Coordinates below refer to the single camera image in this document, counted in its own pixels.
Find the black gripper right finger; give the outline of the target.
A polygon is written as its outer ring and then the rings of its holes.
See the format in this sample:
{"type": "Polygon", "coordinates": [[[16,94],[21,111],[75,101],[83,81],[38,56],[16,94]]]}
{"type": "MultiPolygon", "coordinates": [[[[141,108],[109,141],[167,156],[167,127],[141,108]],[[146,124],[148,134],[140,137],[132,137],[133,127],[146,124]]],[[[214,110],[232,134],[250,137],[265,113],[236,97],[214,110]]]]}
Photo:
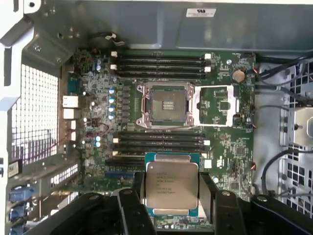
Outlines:
{"type": "Polygon", "coordinates": [[[209,173],[199,174],[199,199],[216,235],[311,235],[313,221],[265,195],[245,201],[219,190],[209,173]]]}

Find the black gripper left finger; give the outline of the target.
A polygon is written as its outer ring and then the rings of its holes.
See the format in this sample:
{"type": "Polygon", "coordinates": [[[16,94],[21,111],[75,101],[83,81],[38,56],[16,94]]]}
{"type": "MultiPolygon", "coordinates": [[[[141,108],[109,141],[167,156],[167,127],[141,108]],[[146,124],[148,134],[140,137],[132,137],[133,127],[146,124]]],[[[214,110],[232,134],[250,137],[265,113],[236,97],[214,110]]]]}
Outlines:
{"type": "Polygon", "coordinates": [[[144,172],[134,174],[131,188],[116,196],[85,193],[26,232],[28,235],[154,235],[138,192],[144,172]]]}

